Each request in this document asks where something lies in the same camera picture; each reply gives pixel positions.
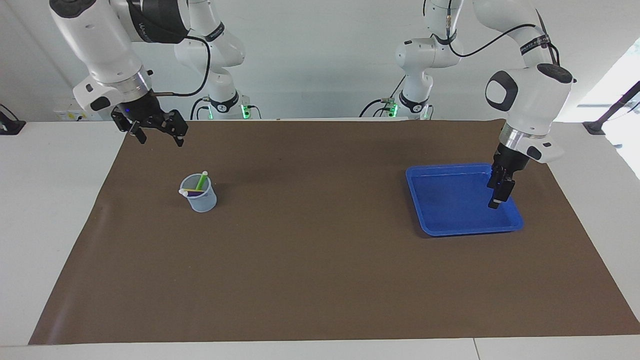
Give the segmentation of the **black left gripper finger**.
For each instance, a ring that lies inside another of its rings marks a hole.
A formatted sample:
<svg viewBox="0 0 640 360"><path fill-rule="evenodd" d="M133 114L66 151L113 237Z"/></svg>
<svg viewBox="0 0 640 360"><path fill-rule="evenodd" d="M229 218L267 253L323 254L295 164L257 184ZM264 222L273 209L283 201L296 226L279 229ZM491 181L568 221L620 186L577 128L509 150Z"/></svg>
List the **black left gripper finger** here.
<svg viewBox="0 0 640 360"><path fill-rule="evenodd" d="M500 180L500 202L505 203L510 198L510 195L515 187L515 181L513 175L505 172L502 174Z"/></svg>
<svg viewBox="0 0 640 360"><path fill-rule="evenodd" d="M493 190L488 207L491 209L498 209L503 202L499 199L499 194L502 187L503 178L505 176L505 169L503 167L493 167L491 170L491 176L487 187Z"/></svg>

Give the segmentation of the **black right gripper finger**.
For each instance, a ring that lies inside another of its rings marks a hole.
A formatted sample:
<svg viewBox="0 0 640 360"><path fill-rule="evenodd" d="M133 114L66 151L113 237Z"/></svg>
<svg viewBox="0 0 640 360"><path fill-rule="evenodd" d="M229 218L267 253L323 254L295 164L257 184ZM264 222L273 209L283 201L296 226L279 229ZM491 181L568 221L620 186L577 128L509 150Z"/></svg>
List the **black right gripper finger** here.
<svg viewBox="0 0 640 360"><path fill-rule="evenodd" d="M140 127L137 121L131 121L128 119L120 109L113 109L110 112L110 118L115 123L118 130L122 133L127 133L137 139L140 144L145 144L147 136L144 130Z"/></svg>
<svg viewBox="0 0 640 360"><path fill-rule="evenodd" d="M158 130L169 135L174 143L181 148L185 143L185 136L188 131L188 124L179 110L163 112Z"/></svg>

